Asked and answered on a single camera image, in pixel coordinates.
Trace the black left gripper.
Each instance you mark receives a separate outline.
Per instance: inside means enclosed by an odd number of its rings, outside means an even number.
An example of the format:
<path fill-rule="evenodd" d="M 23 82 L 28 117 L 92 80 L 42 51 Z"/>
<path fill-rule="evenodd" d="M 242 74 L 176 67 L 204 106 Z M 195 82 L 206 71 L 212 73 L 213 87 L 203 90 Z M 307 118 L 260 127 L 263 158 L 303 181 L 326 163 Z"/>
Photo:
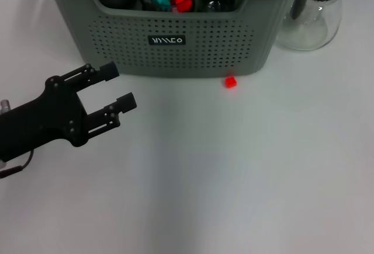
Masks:
<path fill-rule="evenodd" d="M 8 162 L 57 139 L 80 147 L 88 139 L 119 127 L 119 114 L 137 107 L 132 93 L 89 115 L 77 95 L 91 85 L 118 76 L 115 63 L 110 62 L 99 69 L 85 64 L 48 79 L 38 98 L 1 114 L 1 160 Z"/>

